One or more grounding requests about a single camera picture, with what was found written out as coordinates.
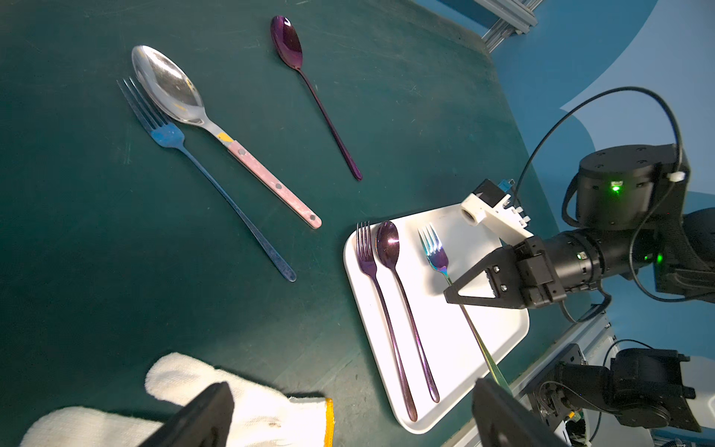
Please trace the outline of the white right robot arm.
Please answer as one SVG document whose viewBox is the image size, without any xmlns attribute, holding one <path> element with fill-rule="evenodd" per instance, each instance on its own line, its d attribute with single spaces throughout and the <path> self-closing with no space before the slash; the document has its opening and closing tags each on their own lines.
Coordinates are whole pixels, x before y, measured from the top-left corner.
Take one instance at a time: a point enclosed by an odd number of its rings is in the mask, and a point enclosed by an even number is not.
<svg viewBox="0 0 715 447">
<path fill-rule="evenodd" d="M 672 301 L 714 300 L 714 210 L 684 213 L 690 177 L 677 145 L 622 145 L 583 158 L 564 199 L 571 230 L 542 240 L 519 233 L 485 255 L 443 293 L 453 305 L 539 308 L 633 279 L 653 266 Z"/>
</svg>

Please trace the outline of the purple metal fork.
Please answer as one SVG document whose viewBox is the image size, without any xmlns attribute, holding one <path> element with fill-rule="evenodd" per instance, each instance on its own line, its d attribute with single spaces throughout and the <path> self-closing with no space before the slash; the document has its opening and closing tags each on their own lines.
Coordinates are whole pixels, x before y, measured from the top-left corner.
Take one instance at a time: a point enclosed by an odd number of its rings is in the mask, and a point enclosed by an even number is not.
<svg viewBox="0 0 715 447">
<path fill-rule="evenodd" d="M 413 393 L 408 383 L 405 374 L 404 365 L 400 355 L 400 349 L 392 321 L 389 315 L 387 302 L 382 292 L 381 286 L 377 278 L 377 266 L 374 259 L 374 247 L 372 247 L 372 227 L 369 222 L 358 223 L 356 225 L 356 257 L 360 271 L 369 277 L 374 285 L 374 289 L 378 293 L 379 302 L 382 307 L 385 325 L 387 326 L 388 335 L 391 343 L 392 355 L 396 364 L 398 381 L 400 382 L 400 390 L 407 409 L 408 417 L 411 421 L 415 421 L 418 417 L 416 405 L 413 399 Z"/>
</svg>

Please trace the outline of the purple metal spoon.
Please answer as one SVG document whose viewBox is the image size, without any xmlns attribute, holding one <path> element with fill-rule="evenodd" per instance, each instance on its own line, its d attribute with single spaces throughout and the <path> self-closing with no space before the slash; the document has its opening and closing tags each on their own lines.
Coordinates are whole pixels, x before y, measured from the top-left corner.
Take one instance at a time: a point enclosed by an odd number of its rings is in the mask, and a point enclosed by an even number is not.
<svg viewBox="0 0 715 447">
<path fill-rule="evenodd" d="M 318 105 L 318 108 L 320 108 L 320 112 L 324 116 L 325 121 L 331 131 L 331 134 L 333 135 L 333 138 L 335 139 L 338 148 L 341 151 L 341 154 L 346 161 L 346 164 L 348 165 L 348 168 L 350 169 L 353 177 L 356 180 L 361 181 L 363 179 L 363 175 L 359 170 L 359 167 L 353 160 L 349 151 L 346 149 L 346 146 L 344 145 L 339 133 L 331 122 L 331 119 L 326 112 L 320 98 L 318 98 L 318 93 L 314 89 L 308 77 L 303 72 L 304 54 L 300 39 L 297 35 L 295 27 L 292 25 L 292 22 L 287 17 L 275 16 L 271 20 L 270 33 L 275 48 L 277 50 L 277 54 L 279 54 L 279 58 L 283 61 L 283 63 L 285 63 L 288 67 L 292 68 L 301 76 L 301 78 L 303 78 L 303 81 L 305 81 L 305 84 L 307 84 L 309 91 L 311 92 L 314 100 Z"/>
<path fill-rule="evenodd" d="M 440 403 L 441 395 L 439 394 L 439 389 L 433 376 L 428 357 L 426 357 L 426 352 L 416 326 L 413 311 L 411 311 L 406 290 L 398 274 L 397 265 L 398 257 L 400 257 L 400 234 L 393 222 L 385 221 L 378 225 L 376 231 L 376 248 L 380 262 L 391 272 L 400 291 L 400 298 L 402 299 L 406 317 L 411 328 L 411 335 L 413 336 L 431 400 L 435 403 Z"/>
</svg>

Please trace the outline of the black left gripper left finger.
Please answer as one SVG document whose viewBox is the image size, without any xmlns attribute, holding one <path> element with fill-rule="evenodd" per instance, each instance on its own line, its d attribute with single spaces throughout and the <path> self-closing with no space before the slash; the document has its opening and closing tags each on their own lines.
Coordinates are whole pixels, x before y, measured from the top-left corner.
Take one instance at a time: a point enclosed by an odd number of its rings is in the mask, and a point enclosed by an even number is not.
<svg viewBox="0 0 715 447">
<path fill-rule="evenodd" d="M 141 443 L 141 447 L 225 446 L 234 408 L 228 383 L 211 384 Z"/>
</svg>

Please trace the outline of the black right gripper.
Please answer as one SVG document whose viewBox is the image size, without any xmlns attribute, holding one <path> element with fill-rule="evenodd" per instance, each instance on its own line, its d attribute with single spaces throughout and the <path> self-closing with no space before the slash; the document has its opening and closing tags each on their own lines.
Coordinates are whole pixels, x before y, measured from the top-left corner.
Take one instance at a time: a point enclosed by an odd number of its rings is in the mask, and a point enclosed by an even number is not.
<svg viewBox="0 0 715 447">
<path fill-rule="evenodd" d="M 493 297 L 473 296 L 465 288 L 484 275 Z M 485 255 L 443 292 L 448 304 L 506 309 L 547 307 L 566 299 L 566 291 L 546 245 L 538 237 Z"/>
</svg>

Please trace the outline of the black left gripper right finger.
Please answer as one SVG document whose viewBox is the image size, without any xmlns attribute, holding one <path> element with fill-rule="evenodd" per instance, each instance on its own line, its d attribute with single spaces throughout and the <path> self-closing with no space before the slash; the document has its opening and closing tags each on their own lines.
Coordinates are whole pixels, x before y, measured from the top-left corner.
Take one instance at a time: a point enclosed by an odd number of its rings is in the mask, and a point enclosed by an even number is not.
<svg viewBox="0 0 715 447">
<path fill-rule="evenodd" d="M 472 395 L 472 414 L 482 446 L 566 446 L 495 381 L 478 379 Z"/>
</svg>

